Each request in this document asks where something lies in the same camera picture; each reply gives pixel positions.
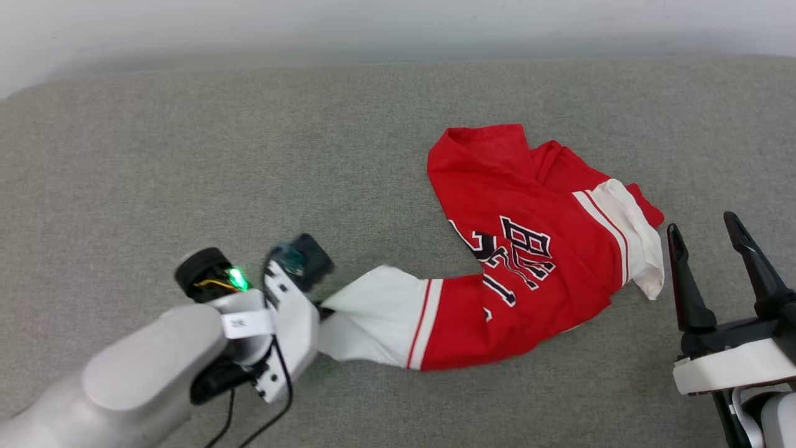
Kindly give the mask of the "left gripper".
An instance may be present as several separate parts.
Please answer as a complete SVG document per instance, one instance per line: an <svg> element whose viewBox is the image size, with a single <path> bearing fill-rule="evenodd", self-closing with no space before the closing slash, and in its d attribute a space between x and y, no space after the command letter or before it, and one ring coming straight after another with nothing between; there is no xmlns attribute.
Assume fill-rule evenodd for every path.
<svg viewBox="0 0 796 448"><path fill-rule="evenodd" d="M218 248L191 253L174 273L197 304L216 309L226 346L193 381L195 405L250 383L268 403L287 394L293 379L317 354L320 320L335 314L307 292L319 281L321 264L297 248L274 248L255 287Z"/></svg>

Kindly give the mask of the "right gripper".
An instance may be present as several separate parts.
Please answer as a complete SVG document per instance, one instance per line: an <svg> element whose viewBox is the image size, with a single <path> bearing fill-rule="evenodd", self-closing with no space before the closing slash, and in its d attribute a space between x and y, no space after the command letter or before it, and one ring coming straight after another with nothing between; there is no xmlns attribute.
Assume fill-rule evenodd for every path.
<svg viewBox="0 0 796 448"><path fill-rule="evenodd" d="M717 323L688 264L679 227L666 238L682 356L673 378L682 395L710 395L728 447L795 445L794 301L738 215L724 212L731 244L744 259L760 318Z"/></svg>

